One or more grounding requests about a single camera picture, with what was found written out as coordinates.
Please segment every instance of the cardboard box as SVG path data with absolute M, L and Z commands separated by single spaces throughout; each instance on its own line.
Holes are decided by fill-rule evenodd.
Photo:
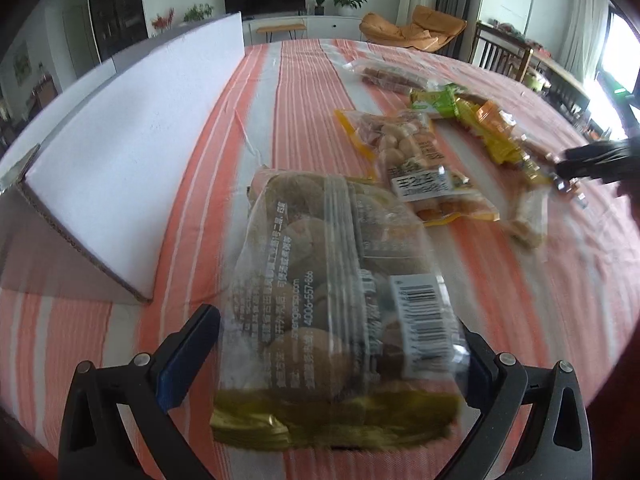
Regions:
M 244 57 L 241 18 L 158 43 L 89 72 L 76 83 L 88 94 L 61 94 L 0 162 L 2 288 L 152 299 L 184 170 Z

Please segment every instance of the corrugated cardboard edge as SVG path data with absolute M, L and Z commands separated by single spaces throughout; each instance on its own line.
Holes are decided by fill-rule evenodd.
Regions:
M 61 236 L 73 250 L 77 251 L 84 259 L 88 261 L 96 270 L 103 273 L 110 280 L 113 280 L 118 286 L 122 287 L 129 294 L 140 303 L 148 303 L 152 301 L 152 298 L 147 298 L 143 294 L 140 294 L 132 286 L 126 283 L 123 279 L 117 276 L 111 269 L 107 268 L 100 260 L 93 256 L 82 244 L 80 244 L 75 238 L 73 238 L 58 222 L 55 216 L 53 216 L 48 209 L 42 204 L 38 197 L 31 191 L 26 183 L 24 176 L 37 159 L 38 152 L 40 151 L 40 145 L 37 144 L 31 148 L 27 154 L 14 165 L 2 178 L 0 178 L 0 195 L 6 192 L 9 188 L 13 187 L 25 200 L 25 202 L 31 206 L 31 208 L 51 227 L 59 236 Z

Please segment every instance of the window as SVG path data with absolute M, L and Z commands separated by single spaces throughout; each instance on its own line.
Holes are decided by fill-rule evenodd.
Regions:
M 611 11 L 607 35 L 598 70 L 606 70 L 629 92 L 636 90 L 640 72 L 640 43 L 624 18 Z M 611 128 L 611 139 L 626 137 L 616 109 L 596 81 L 587 81 L 585 88 L 591 98 L 591 120 L 603 130 Z
M 626 21 L 612 13 L 609 33 L 602 54 L 602 68 L 609 72 L 627 91 L 636 88 L 640 70 L 640 43 Z

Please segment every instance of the table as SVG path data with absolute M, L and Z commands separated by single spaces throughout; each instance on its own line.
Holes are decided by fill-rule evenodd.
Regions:
M 288 32 L 289 37 L 292 40 L 295 40 L 297 30 L 306 30 L 306 25 L 304 23 L 289 23 L 289 25 L 268 25 L 266 27 L 260 27 L 258 30 L 256 30 L 256 32 L 258 34 L 264 34 L 265 36 L 269 34 L 268 41 L 271 42 L 274 32 Z
M 242 244 L 246 186 L 259 165 L 367 173 L 369 163 L 350 145 L 334 110 L 393 113 L 408 101 L 341 70 L 358 57 L 406 63 L 484 94 L 556 153 L 584 143 L 529 89 L 447 57 L 346 40 L 248 48 L 212 108 L 175 198 L 151 304 L 132 307 L 0 291 L 0 398 L 47 449 L 56 453 L 66 393 L 81 360 L 124 364 L 139 351 L 154 351 L 201 302 L 218 302 Z M 455 124 L 439 121 L 436 128 L 446 155 L 505 215 L 513 175 L 496 168 Z M 638 320 L 640 236 L 628 201 L 616 199 L 613 186 L 585 182 L 584 193 L 590 203 L 585 210 L 552 196 L 548 243 L 535 252 L 512 241 L 500 222 L 460 219 L 429 233 L 451 302 L 466 325 L 482 333 L 495 351 L 512 352 L 526 365 L 571 361 L 588 403 Z M 466 410 L 450 440 L 393 453 L 231 449 L 212 442 L 208 426 L 217 364 L 213 352 L 183 405 L 171 413 L 217 479 L 429 479 L 474 421 L 472 410 Z M 158 478 L 126 412 L 124 422 L 143 466 Z M 523 426 L 521 419 L 507 451 L 513 451 Z M 502 460 L 498 467 L 505 465 Z
M 582 110 L 585 110 L 586 107 L 589 106 L 591 97 L 583 84 L 580 83 L 571 72 L 550 57 L 543 56 L 537 50 L 533 51 L 531 58 L 532 63 L 535 60 L 537 66 L 542 64 L 551 71 L 549 75 L 552 79 L 552 88 L 564 98 L 569 110 L 573 104 L 578 105 Z

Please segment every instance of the packaged dried meat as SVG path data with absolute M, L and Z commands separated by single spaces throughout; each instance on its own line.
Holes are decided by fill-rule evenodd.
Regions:
M 433 121 L 421 110 L 395 117 L 338 110 L 351 141 L 374 165 L 374 176 L 402 202 L 409 202 L 425 225 L 469 217 L 495 221 L 497 209 L 468 177 L 450 167 L 438 148 Z
M 214 439 L 393 449 L 446 436 L 468 350 L 420 220 L 342 176 L 260 170 L 249 196 Z
M 358 58 L 343 68 L 361 76 L 367 83 L 405 95 L 409 95 L 412 89 L 426 90 L 437 85 L 409 67 L 375 59 Z

